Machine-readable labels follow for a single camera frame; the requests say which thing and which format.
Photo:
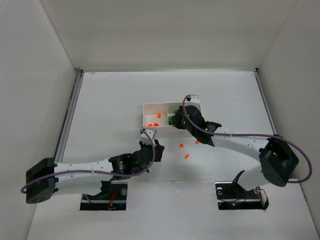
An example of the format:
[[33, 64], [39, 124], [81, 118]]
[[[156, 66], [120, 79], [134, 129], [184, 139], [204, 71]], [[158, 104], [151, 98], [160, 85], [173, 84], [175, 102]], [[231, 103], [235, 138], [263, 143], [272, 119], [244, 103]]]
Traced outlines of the green lego plate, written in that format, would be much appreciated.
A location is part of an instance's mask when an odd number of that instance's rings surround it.
[[168, 116], [168, 124], [173, 125], [173, 116]]

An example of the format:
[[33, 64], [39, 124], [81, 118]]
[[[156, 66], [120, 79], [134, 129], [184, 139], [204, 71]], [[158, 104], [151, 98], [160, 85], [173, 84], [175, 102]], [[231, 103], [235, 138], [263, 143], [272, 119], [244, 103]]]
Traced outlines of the white three-compartment container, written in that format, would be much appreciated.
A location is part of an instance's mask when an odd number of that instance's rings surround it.
[[161, 102], [161, 103], [145, 103], [143, 105], [142, 127], [156, 129], [159, 134], [181, 134], [188, 135], [187, 130], [177, 129], [173, 125], [168, 124], [168, 116], [174, 116], [176, 110], [182, 102]]

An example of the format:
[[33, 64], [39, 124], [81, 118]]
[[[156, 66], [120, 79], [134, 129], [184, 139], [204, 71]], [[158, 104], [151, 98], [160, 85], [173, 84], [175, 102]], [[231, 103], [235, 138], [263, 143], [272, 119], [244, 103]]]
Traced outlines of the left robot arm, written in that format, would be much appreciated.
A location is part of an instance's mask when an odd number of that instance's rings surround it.
[[150, 166], [162, 159], [164, 146], [158, 140], [139, 142], [140, 150], [124, 153], [105, 160], [86, 163], [58, 163], [44, 158], [25, 174], [27, 204], [38, 204], [64, 194], [96, 195], [103, 183], [122, 181], [148, 172]]

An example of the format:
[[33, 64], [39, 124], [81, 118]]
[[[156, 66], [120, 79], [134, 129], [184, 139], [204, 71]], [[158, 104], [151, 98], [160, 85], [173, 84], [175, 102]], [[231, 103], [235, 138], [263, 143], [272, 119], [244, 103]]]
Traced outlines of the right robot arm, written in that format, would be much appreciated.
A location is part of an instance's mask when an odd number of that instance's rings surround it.
[[254, 136], [231, 136], [230, 129], [216, 122], [206, 121], [195, 106], [186, 106], [186, 113], [180, 106], [171, 117], [172, 125], [187, 130], [200, 143], [224, 148], [246, 155], [260, 163], [251, 170], [242, 170], [232, 183], [245, 191], [265, 184], [285, 187], [299, 163], [298, 157], [289, 145], [274, 136], [266, 139]]

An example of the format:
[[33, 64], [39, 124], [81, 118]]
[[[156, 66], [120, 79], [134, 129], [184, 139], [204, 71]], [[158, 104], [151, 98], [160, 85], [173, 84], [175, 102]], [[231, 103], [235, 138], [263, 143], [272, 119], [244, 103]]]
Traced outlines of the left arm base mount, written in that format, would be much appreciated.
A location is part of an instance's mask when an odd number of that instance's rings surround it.
[[125, 211], [127, 208], [128, 183], [102, 181], [100, 192], [95, 195], [83, 194], [81, 211]]

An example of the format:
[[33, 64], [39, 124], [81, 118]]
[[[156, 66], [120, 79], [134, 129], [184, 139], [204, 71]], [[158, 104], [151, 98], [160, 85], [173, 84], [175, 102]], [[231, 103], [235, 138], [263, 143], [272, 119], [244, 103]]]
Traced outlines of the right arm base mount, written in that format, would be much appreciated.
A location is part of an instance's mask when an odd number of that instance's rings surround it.
[[258, 186], [251, 190], [245, 190], [238, 184], [238, 180], [243, 173], [244, 170], [240, 171], [232, 181], [215, 182], [219, 210], [265, 211], [269, 207], [269, 198], [264, 189]]

